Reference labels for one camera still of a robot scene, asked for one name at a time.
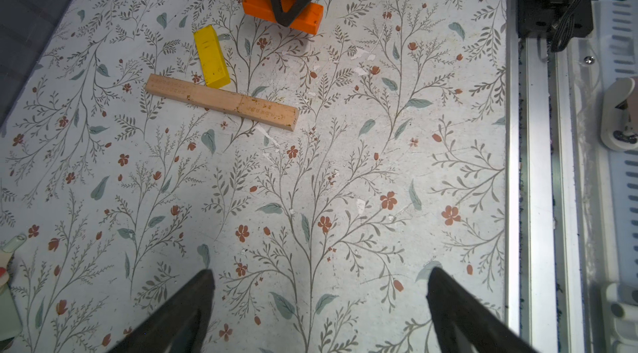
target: gray floor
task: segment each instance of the gray floor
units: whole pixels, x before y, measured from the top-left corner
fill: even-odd
[[[71,0],[0,0],[0,124]]]

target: floral pattern surface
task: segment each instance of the floral pattern surface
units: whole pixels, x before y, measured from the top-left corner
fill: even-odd
[[[443,267],[503,312],[505,0],[315,0],[320,33],[242,0],[73,0],[1,135],[11,352],[103,352],[199,270],[206,351],[434,352]],[[295,132],[144,92],[231,84]]]

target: orange block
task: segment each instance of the orange block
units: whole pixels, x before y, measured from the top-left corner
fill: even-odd
[[[295,4],[295,1],[296,0],[281,0],[283,11],[290,10],[292,5]],[[261,18],[262,20],[277,23],[270,0],[244,0],[244,12],[253,17]],[[319,31],[321,20],[323,20],[323,6],[317,3],[310,3],[301,14],[299,14],[297,19],[292,22],[290,28],[316,35]]]

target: light wooden stick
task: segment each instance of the light wooden stick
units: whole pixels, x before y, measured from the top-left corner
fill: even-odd
[[[199,107],[251,119],[266,125],[294,131],[299,110],[297,108],[244,94],[199,86],[151,74],[146,82],[146,91],[167,99],[186,102]]]

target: black cable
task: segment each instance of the black cable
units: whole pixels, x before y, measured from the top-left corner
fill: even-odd
[[[549,48],[553,53],[563,51],[572,36],[574,36],[574,11],[576,11],[576,7],[578,7],[582,1],[583,0],[572,0],[572,3],[558,20]]]

